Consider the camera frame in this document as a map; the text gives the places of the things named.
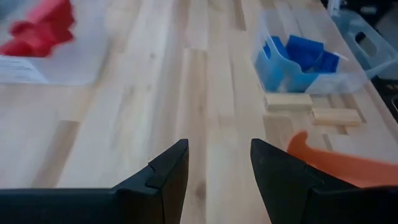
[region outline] orange object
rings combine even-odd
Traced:
[[[357,187],[398,185],[398,165],[308,146],[306,131],[297,133],[287,152],[297,159]]]

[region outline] white label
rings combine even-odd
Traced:
[[[305,92],[313,94],[339,93],[343,82],[344,76],[342,75],[319,75]]]
[[[9,56],[0,56],[0,82],[48,83],[28,60]]]

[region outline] wooden tabletop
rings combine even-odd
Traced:
[[[252,138],[285,149],[306,129],[311,146],[398,162],[398,125],[371,84],[352,95],[312,97],[318,107],[358,110],[363,124],[355,128],[314,126],[308,111],[266,111],[253,37],[259,11],[279,4],[288,2],[110,1],[111,45],[94,85],[0,86],[0,187],[111,187],[188,138],[182,223],[269,223],[251,167]],[[286,28],[289,13],[275,17],[285,35],[296,29]],[[297,24],[302,35],[315,29]],[[347,48],[329,26],[325,40]]]

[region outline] red block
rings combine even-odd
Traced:
[[[10,28],[12,40],[0,46],[0,54],[21,57],[47,57],[53,48],[73,40],[75,23],[70,0],[43,0],[31,10],[28,21],[16,21]]]

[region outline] clear plastic bin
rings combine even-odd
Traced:
[[[365,34],[367,41],[374,44],[372,55],[355,41],[358,34]],[[339,58],[335,72],[303,70],[298,63],[287,59],[280,46],[287,46],[291,35],[323,43],[325,51]],[[355,12],[341,11],[332,20],[322,7],[305,8],[283,1],[261,12],[252,55],[265,91],[322,95],[352,93],[397,59],[397,52]]]
[[[397,62],[398,53],[393,46],[359,14],[342,10],[332,19],[369,79]]]
[[[26,13],[41,0],[3,0],[0,3],[0,44],[11,37],[14,21],[25,20]],[[72,42],[58,45],[51,56],[0,56],[0,83],[42,83],[83,85],[96,81],[108,49],[104,16],[107,0],[71,0],[76,20]]]

